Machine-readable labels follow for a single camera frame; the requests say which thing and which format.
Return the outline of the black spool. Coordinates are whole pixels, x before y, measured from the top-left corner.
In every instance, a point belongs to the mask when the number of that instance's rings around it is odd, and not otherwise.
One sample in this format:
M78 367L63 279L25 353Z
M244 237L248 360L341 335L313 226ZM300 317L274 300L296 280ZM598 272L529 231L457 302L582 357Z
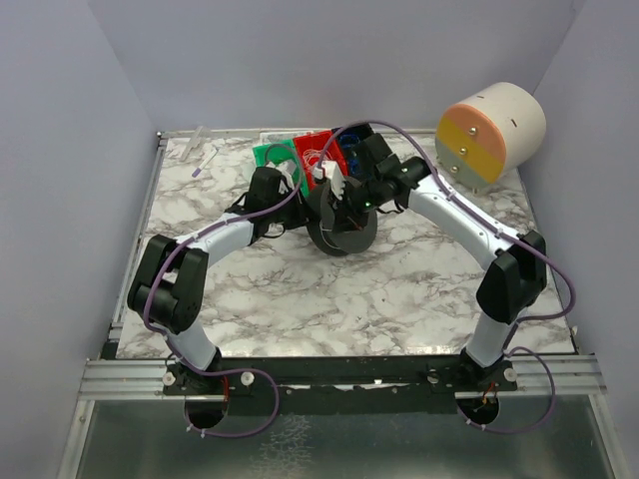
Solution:
M336 198L329 183L314 188L307 201L318 214L318 220L307 226L309 236L318 249L331 256L346 256L370 248L377 234L377 213L363 230L338 230Z

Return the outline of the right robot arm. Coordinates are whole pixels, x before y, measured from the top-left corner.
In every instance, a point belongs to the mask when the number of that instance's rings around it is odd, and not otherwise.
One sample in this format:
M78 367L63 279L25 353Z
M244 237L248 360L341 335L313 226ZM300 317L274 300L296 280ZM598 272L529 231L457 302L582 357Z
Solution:
M547 286L546 242L541 234L521 235L486 214L457 192L421 156L401 161L385 139L373 134L353 147L368 170L362 181L345 176L323 161L314 170L327 183L320 217L324 238L341 252L368 247L367 224L376 208L394 202L437 225L480 265L483 280L476 292L480 316L462 350L477 369L489 369L505 355L517 320Z

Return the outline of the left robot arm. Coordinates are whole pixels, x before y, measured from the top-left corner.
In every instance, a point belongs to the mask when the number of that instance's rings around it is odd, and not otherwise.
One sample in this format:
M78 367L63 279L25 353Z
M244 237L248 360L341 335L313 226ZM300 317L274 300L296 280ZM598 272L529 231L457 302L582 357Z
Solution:
M222 354L199 320L208 269L265 237L272 225L294 230L308 219L301 187L277 169L258 167L248 191L212 224L178 238L149 239L127 305L182 363L203 375L216 374Z

